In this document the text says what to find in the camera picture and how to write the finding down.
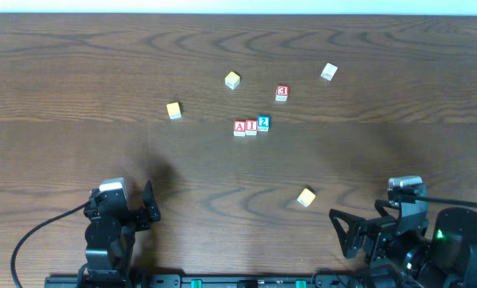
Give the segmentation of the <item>red letter A block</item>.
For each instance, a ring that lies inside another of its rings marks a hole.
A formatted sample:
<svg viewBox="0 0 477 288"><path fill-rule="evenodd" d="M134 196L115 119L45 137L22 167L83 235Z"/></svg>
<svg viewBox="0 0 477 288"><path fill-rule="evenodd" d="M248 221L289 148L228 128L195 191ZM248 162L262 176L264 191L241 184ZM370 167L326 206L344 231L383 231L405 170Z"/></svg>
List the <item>red letter A block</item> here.
<svg viewBox="0 0 477 288"><path fill-rule="evenodd" d="M234 121L233 134L235 137L245 137L246 136L246 122L243 120Z"/></svg>

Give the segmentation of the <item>red letter I block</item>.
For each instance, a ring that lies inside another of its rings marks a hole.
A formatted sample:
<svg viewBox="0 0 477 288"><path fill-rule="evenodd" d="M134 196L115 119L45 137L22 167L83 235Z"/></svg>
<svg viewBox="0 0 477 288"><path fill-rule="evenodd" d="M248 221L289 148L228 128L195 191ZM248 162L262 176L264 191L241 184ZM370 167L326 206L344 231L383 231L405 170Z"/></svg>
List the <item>red letter I block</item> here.
<svg viewBox="0 0 477 288"><path fill-rule="evenodd" d="M255 136L258 133L258 122L256 120L246 120L245 122L245 135Z"/></svg>

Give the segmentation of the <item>blue number 2 block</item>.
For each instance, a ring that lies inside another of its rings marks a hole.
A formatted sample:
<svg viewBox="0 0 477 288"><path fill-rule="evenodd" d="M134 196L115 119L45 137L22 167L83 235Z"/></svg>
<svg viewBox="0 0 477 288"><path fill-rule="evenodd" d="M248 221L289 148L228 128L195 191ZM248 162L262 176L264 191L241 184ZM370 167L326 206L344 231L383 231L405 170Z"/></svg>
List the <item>blue number 2 block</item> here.
<svg viewBox="0 0 477 288"><path fill-rule="evenodd" d="M259 115L257 118L258 132L267 132L271 126L271 117L268 115Z"/></svg>

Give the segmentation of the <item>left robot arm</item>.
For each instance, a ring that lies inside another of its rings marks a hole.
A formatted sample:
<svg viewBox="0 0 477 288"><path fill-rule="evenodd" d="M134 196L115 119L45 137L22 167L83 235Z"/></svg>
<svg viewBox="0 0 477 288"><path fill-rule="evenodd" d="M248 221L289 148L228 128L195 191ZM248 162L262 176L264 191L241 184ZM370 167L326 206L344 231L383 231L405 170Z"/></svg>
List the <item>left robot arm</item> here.
<svg viewBox="0 0 477 288"><path fill-rule="evenodd" d="M107 179L90 192L83 211L90 220L85 231L86 264L78 272L77 287L135 287L141 282L130 271L135 234L161 220L150 181L142 202L138 209L128 207L123 178Z"/></svg>

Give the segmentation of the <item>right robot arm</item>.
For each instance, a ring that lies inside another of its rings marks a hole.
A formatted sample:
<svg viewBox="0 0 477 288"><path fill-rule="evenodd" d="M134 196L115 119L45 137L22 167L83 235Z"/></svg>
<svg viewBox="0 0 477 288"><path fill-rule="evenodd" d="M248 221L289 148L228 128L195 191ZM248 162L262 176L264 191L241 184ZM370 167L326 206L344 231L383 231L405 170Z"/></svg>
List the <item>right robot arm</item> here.
<svg viewBox="0 0 477 288"><path fill-rule="evenodd" d="M426 236L428 205L440 202L435 229ZM477 203L427 195L418 176L391 178L387 199L376 200L378 218L331 210L345 258L359 250L367 268L349 287L477 287Z"/></svg>

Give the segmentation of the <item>yellow block near right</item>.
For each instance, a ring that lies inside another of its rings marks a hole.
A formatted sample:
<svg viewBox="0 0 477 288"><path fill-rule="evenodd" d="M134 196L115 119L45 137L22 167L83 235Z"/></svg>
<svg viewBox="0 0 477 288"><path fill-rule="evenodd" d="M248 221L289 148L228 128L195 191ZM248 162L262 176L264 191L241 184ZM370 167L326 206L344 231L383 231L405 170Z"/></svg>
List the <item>yellow block near right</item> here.
<svg viewBox="0 0 477 288"><path fill-rule="evenodd" d="M316 194L309 188L305 188L301 194L297 197L297 201L305 206L308 207L316 198Z"/></svg>

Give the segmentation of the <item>yellow block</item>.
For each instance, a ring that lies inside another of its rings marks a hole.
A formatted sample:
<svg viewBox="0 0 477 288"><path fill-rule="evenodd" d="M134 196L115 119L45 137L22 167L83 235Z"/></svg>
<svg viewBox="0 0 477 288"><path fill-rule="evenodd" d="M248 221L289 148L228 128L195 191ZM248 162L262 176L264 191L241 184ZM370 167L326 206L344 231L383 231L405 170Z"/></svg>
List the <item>yellow block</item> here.
<svg viewBox="0 0 477 288"><path fill-rule="evenodd" d="M225 85L232 90L234 90L239 85L240 81L241 77L234 71L231 71L225 77Z"/></svg>
<svg viewBox="0 0 477 288"><path fill-rule="evenodd" d="M301 194L297 197L297 201L305 206L308 207L316 198L316 194L309 188L305 188Z"/></svg>
<svg viewBox="0 0 477 288"><path fill-rule="evenodd" d="M168 103L166 105L168 116L171 120L178 119L182 117L181 106L178 102Z"/></svg>

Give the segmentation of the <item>yellow block left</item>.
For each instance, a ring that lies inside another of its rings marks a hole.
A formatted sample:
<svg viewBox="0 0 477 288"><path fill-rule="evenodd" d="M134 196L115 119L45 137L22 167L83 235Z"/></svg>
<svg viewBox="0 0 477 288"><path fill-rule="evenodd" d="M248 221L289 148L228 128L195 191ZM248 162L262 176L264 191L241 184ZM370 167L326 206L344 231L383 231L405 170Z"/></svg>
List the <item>yellow block left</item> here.
<svg viewBox="0 0 477 288"><path fill-rule="evenodd" d="M168 116L171 120L178 119L182 117L181 106L178 102L168 103L166 105Z"/></svg>

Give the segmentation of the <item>yellow block far centre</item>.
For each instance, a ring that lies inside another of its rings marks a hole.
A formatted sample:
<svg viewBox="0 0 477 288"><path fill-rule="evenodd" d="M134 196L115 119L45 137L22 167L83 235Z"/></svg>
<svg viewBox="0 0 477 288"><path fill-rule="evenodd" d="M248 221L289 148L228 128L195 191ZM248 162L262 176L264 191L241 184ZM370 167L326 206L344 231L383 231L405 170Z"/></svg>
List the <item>yellow block far centre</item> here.
<svg viewBox="0 0 477 288"><path fill-rule="evenodd" d="M225 77L225 85L232 90L234 90L239 85L240 81L241 77L234 71L231 71Z"/></svg>

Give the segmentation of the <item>red letter E block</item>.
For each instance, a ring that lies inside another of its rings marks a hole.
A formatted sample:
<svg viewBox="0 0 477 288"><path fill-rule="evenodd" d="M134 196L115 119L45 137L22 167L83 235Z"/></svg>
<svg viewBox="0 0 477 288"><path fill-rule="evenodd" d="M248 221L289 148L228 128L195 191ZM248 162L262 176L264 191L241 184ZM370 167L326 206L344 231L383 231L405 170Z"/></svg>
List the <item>red letter E block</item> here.
<svg viewBox="0 0 477 288"><path fill-rule="evenodd" d="M290 94L290 87L286 85L278 85L275 92L275 100L285 102Z"/></svg>

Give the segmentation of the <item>white wooden block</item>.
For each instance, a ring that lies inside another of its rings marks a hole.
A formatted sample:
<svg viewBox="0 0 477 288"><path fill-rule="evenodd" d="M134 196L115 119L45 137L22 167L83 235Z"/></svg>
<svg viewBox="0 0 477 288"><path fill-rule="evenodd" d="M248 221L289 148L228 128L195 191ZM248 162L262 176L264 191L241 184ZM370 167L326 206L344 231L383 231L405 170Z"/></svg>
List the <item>white wooden block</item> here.
<svg viewBox="0 0 477 288"><path fill-rule="evenodd" d="M331 63L327 63L324 67L323 67L323 70L322 70L322 73L320 74L320 76L324 79L326 79L327 81L331 81L332 78L335 76L336 72L338 70L338 67L331 64Z"/></svg>

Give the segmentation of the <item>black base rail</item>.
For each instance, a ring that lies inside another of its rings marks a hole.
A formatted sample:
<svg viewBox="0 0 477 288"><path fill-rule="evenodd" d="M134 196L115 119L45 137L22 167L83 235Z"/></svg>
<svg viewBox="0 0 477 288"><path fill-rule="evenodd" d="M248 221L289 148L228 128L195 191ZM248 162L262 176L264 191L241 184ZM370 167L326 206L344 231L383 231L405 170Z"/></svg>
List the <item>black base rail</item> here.
<svg viewBox="0 0 477 288"><path fill-rule="evenodd" d="M318 274L304 277L275 276L180 276L156 274L138 276L125 282L95 281L84 276L82 282L74 277L47 277L45 288L130 287L130 288L336 288L347 287L349 276Z"/></svg>

